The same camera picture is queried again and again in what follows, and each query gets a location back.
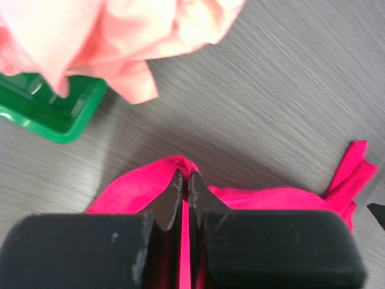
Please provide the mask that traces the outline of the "magenta t shirt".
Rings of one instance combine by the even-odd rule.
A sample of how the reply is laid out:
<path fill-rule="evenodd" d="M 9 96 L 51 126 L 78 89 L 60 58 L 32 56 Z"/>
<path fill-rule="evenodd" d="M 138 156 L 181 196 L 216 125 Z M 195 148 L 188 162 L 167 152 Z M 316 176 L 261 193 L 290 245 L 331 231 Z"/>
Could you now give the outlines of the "magenta t shirt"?
<path fill-rule="evenodd" d="M 354 198 L 375 176 L 378 169 L 365 160 L 368 142 L 354 140 L 345 151 L 333 179 L 322 197 L 299 188 L 263 190 L 220 188 L 209 191 L 236 210 L 328 210 L 340 215 L 353 229 Z M 187 179 L 198 167 L 181 155 L 169 156 L 134 169 L 110 183 L 86 210 L 88 214 L 138 213 L 155 200 L 180 170 Z"/>

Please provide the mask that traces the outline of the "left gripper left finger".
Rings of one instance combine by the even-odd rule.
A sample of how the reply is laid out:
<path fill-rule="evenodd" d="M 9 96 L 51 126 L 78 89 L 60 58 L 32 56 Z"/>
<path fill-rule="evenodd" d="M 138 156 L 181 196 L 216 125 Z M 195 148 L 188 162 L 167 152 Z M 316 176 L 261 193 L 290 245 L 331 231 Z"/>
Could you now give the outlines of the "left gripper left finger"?
<path fill-rule="evenodd" d="M 2 288 L 176 288 L 183 176 L 136 214 L 36 214 L 1 247 Z"/>

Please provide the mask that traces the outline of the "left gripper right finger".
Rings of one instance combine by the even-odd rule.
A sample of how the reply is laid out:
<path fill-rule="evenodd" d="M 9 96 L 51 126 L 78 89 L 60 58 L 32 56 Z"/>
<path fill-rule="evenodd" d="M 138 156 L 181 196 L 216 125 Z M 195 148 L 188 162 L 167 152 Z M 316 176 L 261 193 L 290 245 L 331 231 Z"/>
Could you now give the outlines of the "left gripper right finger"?
<path fill-rule="evenodd" d="M 362 288 L 366 268 L 345 222 L 321 210 L 232 210 L 188 181 L 192 288 Z"/>

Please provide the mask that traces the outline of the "green plastic bin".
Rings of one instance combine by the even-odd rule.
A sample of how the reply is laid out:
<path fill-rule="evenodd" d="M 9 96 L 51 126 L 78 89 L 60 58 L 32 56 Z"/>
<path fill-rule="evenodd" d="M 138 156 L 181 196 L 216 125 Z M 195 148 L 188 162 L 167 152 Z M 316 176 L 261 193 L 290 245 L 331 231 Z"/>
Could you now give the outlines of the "green plastic bin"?
<path fill-rule="evenodd" d="M 59 97 L 39 74 L 1 75 L 1 117 L 59 144 L 75 141 L 88 125 L 108 86 L 101 79 L 69 77 Z"/>

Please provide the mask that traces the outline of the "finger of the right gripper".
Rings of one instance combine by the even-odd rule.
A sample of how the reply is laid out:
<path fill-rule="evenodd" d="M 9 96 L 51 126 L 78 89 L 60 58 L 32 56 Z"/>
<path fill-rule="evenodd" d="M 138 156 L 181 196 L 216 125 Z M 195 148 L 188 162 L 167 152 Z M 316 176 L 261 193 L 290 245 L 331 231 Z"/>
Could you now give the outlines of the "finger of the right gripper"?
<path fill-rule="evenodd" d="M 367 208 L 385 230 L 385 205 L 371 203 L 367 205 Z"/>

